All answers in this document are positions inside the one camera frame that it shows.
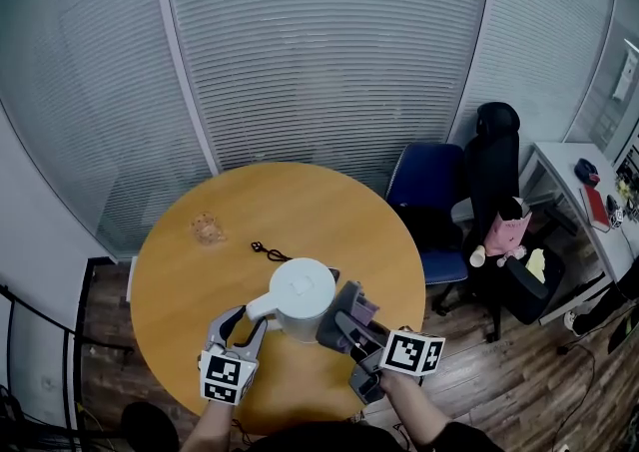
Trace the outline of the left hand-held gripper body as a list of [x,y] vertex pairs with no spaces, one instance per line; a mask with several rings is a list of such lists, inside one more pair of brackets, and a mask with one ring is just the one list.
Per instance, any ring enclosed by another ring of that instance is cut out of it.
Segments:
[[258,358],[239,358],[233,346],[204,350],[199,357],[200,394],[210,401],[238,406],[254,382]]

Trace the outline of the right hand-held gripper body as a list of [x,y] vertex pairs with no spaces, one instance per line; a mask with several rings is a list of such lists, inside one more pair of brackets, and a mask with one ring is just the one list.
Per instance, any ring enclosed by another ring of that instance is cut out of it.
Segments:
[[380,380],[385,370],[422,379],[436,371],[444,344],[443,337],[406,330],[392,330],[380,340],[356,334],[349,386],[363,404],[376,402],[384,397]]

